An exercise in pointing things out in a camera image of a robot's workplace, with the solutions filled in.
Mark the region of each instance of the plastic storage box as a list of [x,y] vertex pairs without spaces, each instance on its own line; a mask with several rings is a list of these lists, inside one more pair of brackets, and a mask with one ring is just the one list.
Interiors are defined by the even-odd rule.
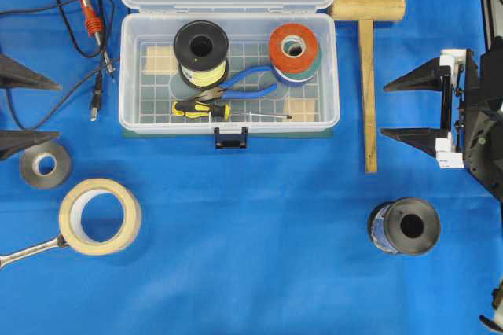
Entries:
[[[333,20],[317,9],[333,0],[123,0],[139,10],[123,21],[119,83],[119,121],[139,134],[203,134],[315,132],[339,120],[339,79]],[[230,120],[186,119],[171,115],[175,100],[196,91],[178,74],[173,54],[177,31],[193,20],[210,20],[229,37],[229,75],[244,68],[269,64],[268,42],[272,31],[285,23],[309,27],[318,37],[323,61],[317,75],[302,87],[278,83],[267,97],[230,101],[233,112],[290,114],[292,119],[231,116]],[[276,82],[269,72],[249,76],[234,88],[257,90]]]

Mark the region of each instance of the wrench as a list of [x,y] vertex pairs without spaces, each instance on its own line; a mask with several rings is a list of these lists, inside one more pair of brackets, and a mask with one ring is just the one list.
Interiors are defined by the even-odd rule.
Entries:
[[57,237],[51,239],[50,241],[39,243],[37,245],[28,248],[24,248],[20,251],[13,252],[12,254],[0,255],[0,270],[7,264],[10,264],[17,260],[28,258],[29,256],[35,254],[39,254],[40,252],[44,252],[52,248],[67,248],[67,247],[68,243],[66,243],[66,240],[63,238],[63,236],[59,234]]

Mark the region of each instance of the red tape roll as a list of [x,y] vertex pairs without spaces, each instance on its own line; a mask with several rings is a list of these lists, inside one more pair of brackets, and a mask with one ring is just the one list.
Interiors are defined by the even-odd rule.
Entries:
[[[302,46],[302,52],[297,56],[288,55],[284,50],[287,42],[299,43]],[[305,72],[314,63],[317,55],[318,40],[306,26],[287,23],[276,28],[270,36],[269,58],[273,66],[283,73]]]

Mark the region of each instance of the box latch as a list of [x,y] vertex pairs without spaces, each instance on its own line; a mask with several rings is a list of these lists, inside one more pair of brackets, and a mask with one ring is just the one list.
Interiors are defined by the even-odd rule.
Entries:
[[241,128],[238,134],[222,134],[220,128],[215,128],[215,148],[216,149],[246,149],[248,146],[248,129]]

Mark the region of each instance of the cable plug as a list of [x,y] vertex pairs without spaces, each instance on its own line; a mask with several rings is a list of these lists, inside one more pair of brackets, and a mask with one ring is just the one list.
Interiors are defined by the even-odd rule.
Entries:
[[101,70],[96,74],[96,83],[93,88],[93,98],[90,103],[91,121],[96,121],[97,113],[101,109],[101,95],[103,94],[103,75]]

